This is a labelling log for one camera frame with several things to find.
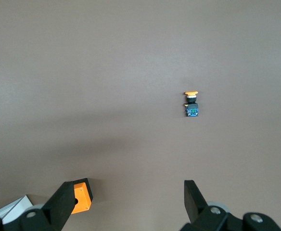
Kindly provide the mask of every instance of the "gray surface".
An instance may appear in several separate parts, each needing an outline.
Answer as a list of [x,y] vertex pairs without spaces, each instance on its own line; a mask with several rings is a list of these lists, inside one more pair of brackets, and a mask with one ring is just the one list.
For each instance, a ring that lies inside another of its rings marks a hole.
[[281,0],[0,0],[0,207],[83,177],[65,231],[179,230],[187,179],[281,226]]

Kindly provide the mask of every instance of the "screw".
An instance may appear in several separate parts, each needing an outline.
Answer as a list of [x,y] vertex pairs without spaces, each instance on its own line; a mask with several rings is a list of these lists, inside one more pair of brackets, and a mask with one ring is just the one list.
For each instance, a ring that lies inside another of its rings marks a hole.
[[26,217],[27,218],[32,218],[36,215],[36,212],[30,212],[30,213],[27,213]]
[[210,209],[211,213],[214,213],[214,214],[221,214],[221,210],[219,210],[219,208],[217,207],[212,207]]
[[252,215],[251,215],[251,219],[252,219],[253,221],[258,222],[258,223],[263,222],[263,219],[262,219],[259,215],[257,215],[257,214],[252,214]]

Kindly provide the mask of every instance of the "blue component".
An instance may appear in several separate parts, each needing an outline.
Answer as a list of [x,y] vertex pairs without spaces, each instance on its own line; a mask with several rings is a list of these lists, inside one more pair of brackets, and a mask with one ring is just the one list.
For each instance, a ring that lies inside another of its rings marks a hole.
[[188,117],[198,116],[198,108],[189,109],[189,108],[187,107],[187,116],[188,116]]

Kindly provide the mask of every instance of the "silver bolt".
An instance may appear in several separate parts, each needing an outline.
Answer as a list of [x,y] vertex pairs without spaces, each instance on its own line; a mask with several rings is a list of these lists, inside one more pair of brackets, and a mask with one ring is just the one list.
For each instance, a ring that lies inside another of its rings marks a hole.
[[214,214],[221,214],[221,210],[219,210],[219,208],[217,207],[212,207],[210,209],[211,213],[214,213]]
[[32,218],[36,215],[36,212],[30,212],[30,213],[27,213],[26,217],[27,218]]
[[263,222],[263,219],[262,219],[260,216],[258,216],[257,214],[252,214],[252,215],[251,215],[251,219],[252,219],[253,221],[258,222],[258,223]]

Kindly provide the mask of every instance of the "orange block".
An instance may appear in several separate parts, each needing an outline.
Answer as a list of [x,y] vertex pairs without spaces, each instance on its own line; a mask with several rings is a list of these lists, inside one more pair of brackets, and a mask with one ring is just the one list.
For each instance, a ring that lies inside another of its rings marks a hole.
[[86,183],[74,185],[75,207],[71,214],[84,212],[90,209],[91,199]]

